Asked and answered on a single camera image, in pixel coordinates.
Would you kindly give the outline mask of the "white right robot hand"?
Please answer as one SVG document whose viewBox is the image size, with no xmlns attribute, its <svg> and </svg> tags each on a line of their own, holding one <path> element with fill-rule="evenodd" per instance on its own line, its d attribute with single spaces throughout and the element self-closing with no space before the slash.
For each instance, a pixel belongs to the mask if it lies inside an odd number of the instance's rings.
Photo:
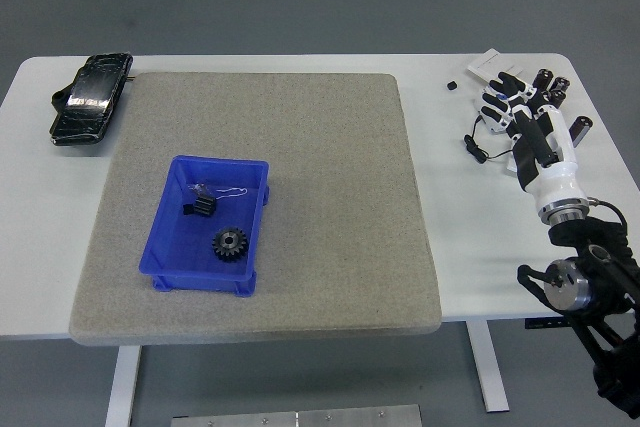
<svg viewBox="0 0 640 427">
<path fill-rule="evenodd" d="M 574 138 L 559 105 L 568 79 L 541 69 L 530 83 L 500 72 L 482 91 L 479 117 L 494 134 L 511 142 L 510 153 L 521 189 L 535 201 L 547 225 L 557 215 L 583 218 L 587 196 L 577 181 Z"/>
</svg>

